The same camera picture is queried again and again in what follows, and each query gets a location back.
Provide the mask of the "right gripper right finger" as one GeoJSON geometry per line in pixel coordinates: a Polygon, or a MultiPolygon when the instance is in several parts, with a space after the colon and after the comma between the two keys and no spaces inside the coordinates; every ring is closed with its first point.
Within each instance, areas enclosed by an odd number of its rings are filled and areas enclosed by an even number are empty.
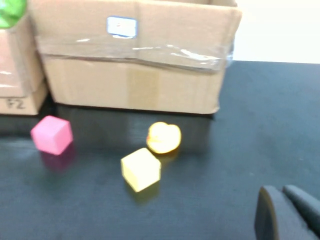
{"type": "Polygon", "coordinates": [[[320,235],[320,201],[295,185],[285,185],[283,193],[291,201],[308,227],[320,235]]]}

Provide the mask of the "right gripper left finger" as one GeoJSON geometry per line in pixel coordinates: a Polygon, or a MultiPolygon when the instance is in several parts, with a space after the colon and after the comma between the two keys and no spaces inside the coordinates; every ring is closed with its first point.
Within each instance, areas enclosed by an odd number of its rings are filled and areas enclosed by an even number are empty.
{"type": "Polygon", "coordinates": [[[254,231],[257,240],[317,240],[282,190],[262,186],[258,193],[254,231]]]}

